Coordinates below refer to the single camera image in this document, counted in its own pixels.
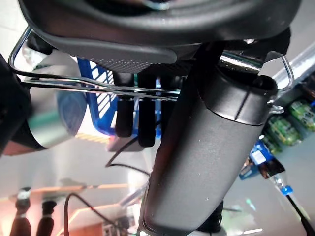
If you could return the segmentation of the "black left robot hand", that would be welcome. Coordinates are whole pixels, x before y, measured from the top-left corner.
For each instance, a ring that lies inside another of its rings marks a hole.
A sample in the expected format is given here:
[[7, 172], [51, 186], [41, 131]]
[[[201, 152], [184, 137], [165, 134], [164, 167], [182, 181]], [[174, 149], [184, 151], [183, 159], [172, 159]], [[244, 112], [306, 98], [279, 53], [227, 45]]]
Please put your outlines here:
[[267, 120], [276, 82], [248, 66], [286, 54], [298, 0], [21, 0], [57, 49], [139, 81], [185, 76], [139, 225], [197, 230], [222, 202]]

